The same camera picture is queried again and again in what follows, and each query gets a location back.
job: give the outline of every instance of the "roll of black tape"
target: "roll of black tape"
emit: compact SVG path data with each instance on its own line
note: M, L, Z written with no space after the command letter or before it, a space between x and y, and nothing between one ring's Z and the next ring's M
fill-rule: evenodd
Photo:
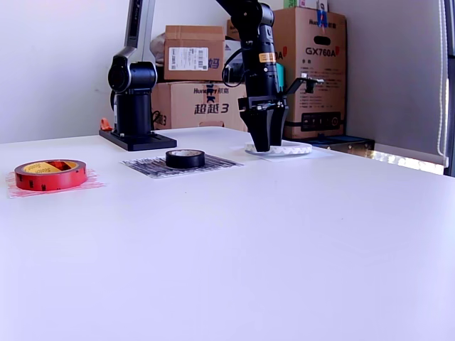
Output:
M203 167L205 165L205 153L192 149L180 149L166 153L166 166L178 169Z

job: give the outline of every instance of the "orange object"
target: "orange object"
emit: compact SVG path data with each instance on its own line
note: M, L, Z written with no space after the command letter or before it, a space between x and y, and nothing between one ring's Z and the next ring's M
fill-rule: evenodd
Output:
M112 131L112 127L110 126L109 121L105 117L101 119L100 128L103 131Z

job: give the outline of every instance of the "tabletop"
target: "tabletop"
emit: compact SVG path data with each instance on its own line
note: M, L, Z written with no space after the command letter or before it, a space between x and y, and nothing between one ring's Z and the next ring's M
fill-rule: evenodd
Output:
M72 158L105 187L0 189L2 341L453 341L455 180L247 133L162 131L245 166L151 179L99 136L0 145L5 176Z

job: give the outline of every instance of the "box label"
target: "box label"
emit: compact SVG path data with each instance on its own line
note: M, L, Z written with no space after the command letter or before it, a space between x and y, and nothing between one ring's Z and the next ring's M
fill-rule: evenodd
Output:
M207 84L204 87L195 87L194 94L203 94L203 103L196 103L194 114L227 114L229 112L229 103L220 101L221 95L229 95L227 87L219 87L213 84Z
M208 48L169 48L169 71L208 71Z
M283 8L303 7L305 9L320 9L327 11L327 0L283 0Z
M273 52L269 52L269 53L260 53L259 54L259 61L261 63L276 63L277 59L276 59L275 54Z

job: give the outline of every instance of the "roll of red tape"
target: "roll of red tape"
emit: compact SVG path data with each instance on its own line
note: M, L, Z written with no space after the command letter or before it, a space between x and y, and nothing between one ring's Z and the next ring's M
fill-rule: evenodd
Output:
M16 185L22 190L64 190L87 180L85 163L76 160L46 160L16 167Z

